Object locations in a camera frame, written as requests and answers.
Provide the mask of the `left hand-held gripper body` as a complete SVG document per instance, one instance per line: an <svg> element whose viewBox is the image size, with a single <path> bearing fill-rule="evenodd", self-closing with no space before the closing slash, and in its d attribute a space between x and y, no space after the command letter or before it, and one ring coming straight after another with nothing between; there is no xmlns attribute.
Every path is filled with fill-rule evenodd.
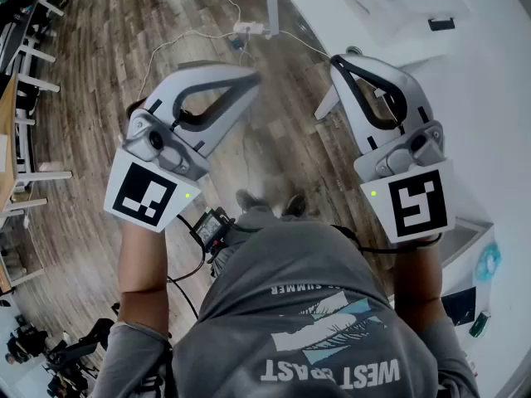
<svg viewBox="0 0 531 398"><path fill-rule="evenodd" d="M105 211L160 232L198 197L209 162L145 109L136 109L117 148Z"/></svg>

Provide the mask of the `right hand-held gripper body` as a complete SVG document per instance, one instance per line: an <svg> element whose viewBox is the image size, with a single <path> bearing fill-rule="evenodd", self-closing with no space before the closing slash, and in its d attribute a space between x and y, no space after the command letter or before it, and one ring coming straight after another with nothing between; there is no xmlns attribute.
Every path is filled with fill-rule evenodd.
<svg viewBox="0 0 531 398"><path fill-rule="evenodd" d="M455 175L442 125L431 121L354 162L361 190L393 244L455 226Z"/></svg>

